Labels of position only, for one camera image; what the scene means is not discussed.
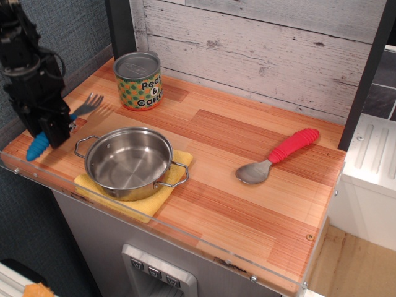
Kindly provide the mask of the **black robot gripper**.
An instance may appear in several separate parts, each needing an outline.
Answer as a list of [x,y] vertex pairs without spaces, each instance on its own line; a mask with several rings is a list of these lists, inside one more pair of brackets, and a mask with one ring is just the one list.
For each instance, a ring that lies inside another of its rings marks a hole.
[[30,64],[7,67],[3,73],[10,79],[4,89],[12,107],[33,138],[43,131],[54,149],[70,138],[70,108],[61,95],[64,74],[55,55],[34,54]]

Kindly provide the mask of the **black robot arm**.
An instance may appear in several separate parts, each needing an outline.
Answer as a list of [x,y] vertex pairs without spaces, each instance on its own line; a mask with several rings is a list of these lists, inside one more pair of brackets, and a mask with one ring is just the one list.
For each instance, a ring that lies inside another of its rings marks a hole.
[[55,149],[70,136],[70,108],[61,95],[65,67],[57,53],[39,45],[40,37],[20,2],[1,1],[4,90],[29,133],[43,133]]

